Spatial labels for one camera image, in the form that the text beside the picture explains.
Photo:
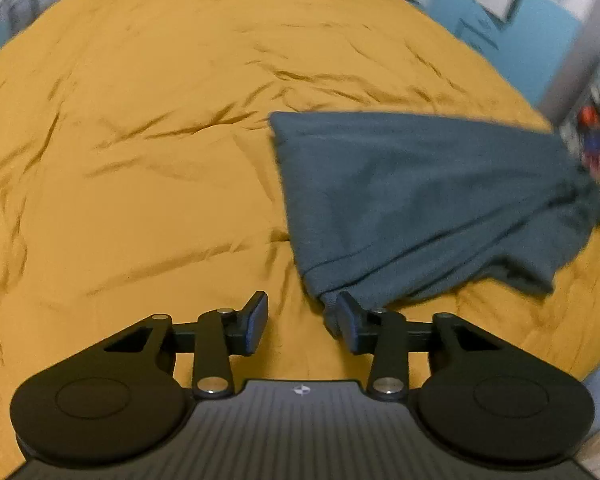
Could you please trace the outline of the dark teal grey pants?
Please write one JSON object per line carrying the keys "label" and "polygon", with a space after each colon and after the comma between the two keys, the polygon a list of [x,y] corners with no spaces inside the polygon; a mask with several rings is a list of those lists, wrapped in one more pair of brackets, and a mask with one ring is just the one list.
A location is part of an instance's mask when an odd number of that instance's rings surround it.
{"label": "dark teal grey pants", "polygon": [[327,329],[493,278],[546,296],[600,225],[600,187],[562,140],[405,113],[275,112],[294,260]]}

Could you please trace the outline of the mustard yellow quilt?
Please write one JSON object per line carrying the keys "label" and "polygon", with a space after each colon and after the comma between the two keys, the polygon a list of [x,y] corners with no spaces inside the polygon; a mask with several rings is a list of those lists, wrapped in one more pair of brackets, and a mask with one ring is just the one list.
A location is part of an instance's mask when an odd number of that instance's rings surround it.
{"label": "mustard yellow quilt", "polygon": [[236,379],[367,375],[294,266],[274,110],[548,128],[403,0],[60,0],[0,50],[0,479],[22,463],[16,388],[156,312],[263,290]]}

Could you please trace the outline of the blue white wardrobe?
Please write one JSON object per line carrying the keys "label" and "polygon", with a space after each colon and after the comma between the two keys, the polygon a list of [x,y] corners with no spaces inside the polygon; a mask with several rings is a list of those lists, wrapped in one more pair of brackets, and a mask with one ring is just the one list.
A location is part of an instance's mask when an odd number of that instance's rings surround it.
{"label": "blue white wardrobe", "polygon": [[595,0],[431,0],[426,12],[539,104]]}

